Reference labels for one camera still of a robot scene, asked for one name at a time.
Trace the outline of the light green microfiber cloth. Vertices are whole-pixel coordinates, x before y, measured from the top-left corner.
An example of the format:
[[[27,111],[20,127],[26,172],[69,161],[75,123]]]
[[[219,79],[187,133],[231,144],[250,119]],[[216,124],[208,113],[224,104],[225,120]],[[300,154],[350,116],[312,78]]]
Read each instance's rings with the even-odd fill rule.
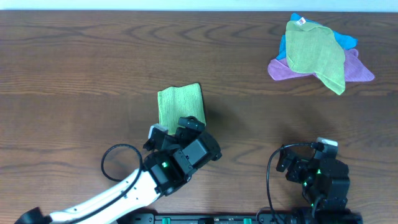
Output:
[[[157,94],[159,123],[175,134],[180,117],[194,116],[206,125],[203,97],[199,83],[168,87]]]

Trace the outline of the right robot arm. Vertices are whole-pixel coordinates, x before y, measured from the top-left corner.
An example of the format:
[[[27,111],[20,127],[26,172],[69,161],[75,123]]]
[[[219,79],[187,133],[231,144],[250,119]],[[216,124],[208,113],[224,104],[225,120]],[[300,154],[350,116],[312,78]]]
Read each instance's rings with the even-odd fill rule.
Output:
[[[281,146],[276,166],[286,179],[302,186],[309,207],[296,208],[282,219],[284,223],[361,224],[361,215],[346,208],[350,187],[349,168],[339,161],[338,143],[318,138]]]

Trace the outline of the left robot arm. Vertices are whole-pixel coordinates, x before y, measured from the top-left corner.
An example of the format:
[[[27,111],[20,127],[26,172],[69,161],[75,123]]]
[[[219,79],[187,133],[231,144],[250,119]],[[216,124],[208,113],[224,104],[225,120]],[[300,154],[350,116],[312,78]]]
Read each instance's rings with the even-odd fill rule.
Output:
[[[152,125],[143,147],[149,155],[139,156],[139,167],[110,189],[49,215],[33,208],[21,215],[16,224],[112,223],[176,192],[198,169],[222,156],[216,139],[194,116],[179,118],[175,134],[169,134],[169,129],[159,123]]]

